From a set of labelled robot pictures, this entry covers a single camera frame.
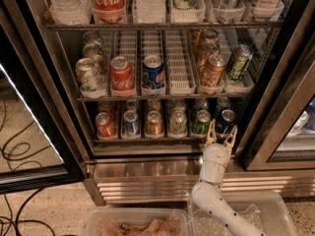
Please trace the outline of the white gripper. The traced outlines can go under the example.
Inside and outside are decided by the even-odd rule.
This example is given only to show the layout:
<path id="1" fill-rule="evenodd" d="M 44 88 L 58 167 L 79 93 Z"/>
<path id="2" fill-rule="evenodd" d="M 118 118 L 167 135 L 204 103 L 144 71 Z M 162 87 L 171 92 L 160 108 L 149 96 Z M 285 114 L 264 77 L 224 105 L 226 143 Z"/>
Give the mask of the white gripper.
<path id="1" fill-rule="evenodd" d="M 223 145 L 215 143 L 216 135 L 216 120 L 210 122 L 208 134 L 206 137 L 206 145 L 203 148 L 202 165 L 199 178 L 208 183 L 219 185 L 223 180 L 223 175 L 230 159 L 238 128 L 234 125 L 230 134 L 226 137 Z"/>

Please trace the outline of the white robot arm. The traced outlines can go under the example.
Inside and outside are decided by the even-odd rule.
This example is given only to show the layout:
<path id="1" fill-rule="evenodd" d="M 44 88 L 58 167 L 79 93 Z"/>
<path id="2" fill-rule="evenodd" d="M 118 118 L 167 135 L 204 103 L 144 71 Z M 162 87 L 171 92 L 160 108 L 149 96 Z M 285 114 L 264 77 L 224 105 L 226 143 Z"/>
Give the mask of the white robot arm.
<path id="1" fill-rule="evenodd" d="M 192 188 L 190 197 L 198 208 L 217 219 L 233 236 L 267 236 L 237 213 L 221 195 L 223 175 L 235 143 L 237 126 L 232 127 L 222 144 L 217 142 L 215 127 L 216 120 L 213 119 L 202 148 L 199 180 Z"/>

